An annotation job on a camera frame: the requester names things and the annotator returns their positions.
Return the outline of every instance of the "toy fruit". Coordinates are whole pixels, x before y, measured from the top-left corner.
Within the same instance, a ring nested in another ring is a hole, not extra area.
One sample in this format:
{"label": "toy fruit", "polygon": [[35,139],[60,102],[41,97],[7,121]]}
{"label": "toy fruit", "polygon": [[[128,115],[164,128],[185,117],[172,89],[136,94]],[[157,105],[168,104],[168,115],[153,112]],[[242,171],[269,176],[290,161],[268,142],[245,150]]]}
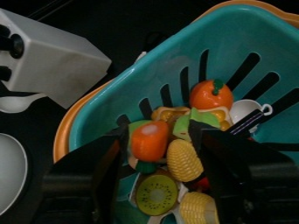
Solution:
{"label": "toy fruit", "polygon": [[178,211],[185,224],[220,223],[214,200],[205,193],[186,192]]}
{"label": "toy fruit", "polygon": [[185,140],[172,140],[168,145],[165,159],[168,171],[176,180],[189,182],[201,175],[201,161],[192,144]]}
{"label": "toy fruit", "polygon": [[192,119],[196,122],[206,123],[214,128],[220,128],[220,121],[217,117],[210,112],[200,112],[196,108],[190,109],[189,114],[182,115],[178,117],[173,128],[172,128],[172,134],[178,137],[180,139],[184,139],[185,141],[190,141],[190,136],[188,132],[189,128],[189,120]]}
{"label": "toy fruit", "polygon": [[148,122],[134,129],[130,136],[130,150],[136,159],[156,162],[164,156],[168,131],[164,121]]}
{"label": "toy fruit", "polygon": [[138,128],[140,126],[142,126],[144,124],[146,124],[149,122],[150,122],[150,120],[138,120],[138,121],[130,122],[128,124],[128,138],[129,138],[129,141],[128,141],[128,145],[126,145],[126,162],[133,169],[136,168],[137,159],[132,155],[132,151],[130,151],[130,136],[132,136],[136,128]]}
{"label": "toy fruit", "polygon": [[206,192],[210,189],[210,183],[208,181],[208,178],[204,177],[201,178],[196,183],[190,185],[192,189],[196,190],[197,192]]}
{"label": "toy fruit", "polygon": [[217,117],[220,130],[226,130],[232,125],[229,110],[225,107],[220,106],[209,109],[198,109],[198,112],[210,112]]}
{"label": "toy fruit", "polygon": [[233,95],[221,80],[204,80],[190,90],[189,104],[196,109],[224,106],[230,109]]}
{"label": "toy fruit", "polygon": [[158,107],[153,113],[152,113],[152,120],[158,121],[162,120],[168,122],[168,120],[173,116],[181,116],[186,111],[190,109],[186,107],[174,107],[174,108],[166,108],[166,107]]}
{"label": "toy fruit", "polygon": [[134,190],[134,203],[148,215],[161,215],[174,206],[178,196],[176,181],[166,171],[158,169],[150,175],[142,175]]}

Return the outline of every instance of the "white box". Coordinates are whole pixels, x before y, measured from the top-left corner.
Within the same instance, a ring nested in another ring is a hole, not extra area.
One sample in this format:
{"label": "white box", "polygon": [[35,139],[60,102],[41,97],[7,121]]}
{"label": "white box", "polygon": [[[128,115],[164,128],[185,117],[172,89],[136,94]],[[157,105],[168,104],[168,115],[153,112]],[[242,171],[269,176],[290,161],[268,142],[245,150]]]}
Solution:
{"label": "white box", "polygon": [[0,51],[0,66],[11,70],[5,87],[45,93],[68,108],[105,76],[110,59],[85,38],[2,9],[0,25],[19,35],[23,44],[19,59]]}

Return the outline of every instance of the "white plate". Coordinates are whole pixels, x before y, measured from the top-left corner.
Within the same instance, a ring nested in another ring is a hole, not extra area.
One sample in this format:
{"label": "white plate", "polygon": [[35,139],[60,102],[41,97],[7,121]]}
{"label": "white plate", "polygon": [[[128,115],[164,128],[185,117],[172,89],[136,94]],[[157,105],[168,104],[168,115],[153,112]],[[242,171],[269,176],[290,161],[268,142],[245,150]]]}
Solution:
{"label": "white plate", "polygon": [[0,133],[0,215],[19,195],[26,173],[27,160],[23,147],[11,136]]}

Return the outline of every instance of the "toy tangerine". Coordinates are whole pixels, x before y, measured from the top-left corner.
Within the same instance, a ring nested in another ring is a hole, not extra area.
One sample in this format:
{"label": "toy tangerine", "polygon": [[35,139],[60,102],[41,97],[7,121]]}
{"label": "toy tangerine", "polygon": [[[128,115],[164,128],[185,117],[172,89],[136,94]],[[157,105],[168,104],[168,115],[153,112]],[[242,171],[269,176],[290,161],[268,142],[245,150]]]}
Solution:
{"label": "toy tangerine", "polygon": [[204,80],[190,91],[189,104],[196,109],[212,109],[220,106],[230,109],[233,95],[221,80]]}

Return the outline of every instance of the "cup handle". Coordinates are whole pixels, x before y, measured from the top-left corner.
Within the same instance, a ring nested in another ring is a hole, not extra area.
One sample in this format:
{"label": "cup handle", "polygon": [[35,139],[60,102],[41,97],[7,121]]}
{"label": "cup handle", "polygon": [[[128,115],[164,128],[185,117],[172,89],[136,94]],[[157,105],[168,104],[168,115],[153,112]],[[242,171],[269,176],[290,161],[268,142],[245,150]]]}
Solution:
{"label": "cup handle", "polygon": [[264,110],[266,110],[266,112],[264,113],[264,116],[269,116],[273,113],[273,108],[266,103],[261,106],[261,111],[264,112]]}

